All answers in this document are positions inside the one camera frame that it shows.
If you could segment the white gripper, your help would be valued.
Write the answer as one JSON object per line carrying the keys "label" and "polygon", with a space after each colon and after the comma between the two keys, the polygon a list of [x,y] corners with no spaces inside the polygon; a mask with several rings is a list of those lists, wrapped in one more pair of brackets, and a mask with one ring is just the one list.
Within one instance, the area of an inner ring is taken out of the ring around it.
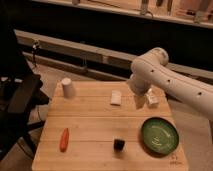
{"label": "white gripper", "polygon": [[131,91],[137,96],[144,96],[150,89],[151,84],[132,74],[127,81]]}

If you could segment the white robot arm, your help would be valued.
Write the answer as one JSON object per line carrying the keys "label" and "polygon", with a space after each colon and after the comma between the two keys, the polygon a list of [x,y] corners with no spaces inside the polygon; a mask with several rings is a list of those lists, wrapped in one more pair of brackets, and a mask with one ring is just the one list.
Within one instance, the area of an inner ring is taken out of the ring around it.
{"label": "white robot arm", "polygon": [[136,57],[128,80],[132,92],[144,95],[155,85],[213,121],[213,86],[171,71],[168,61],[168,53],[160,47]]}

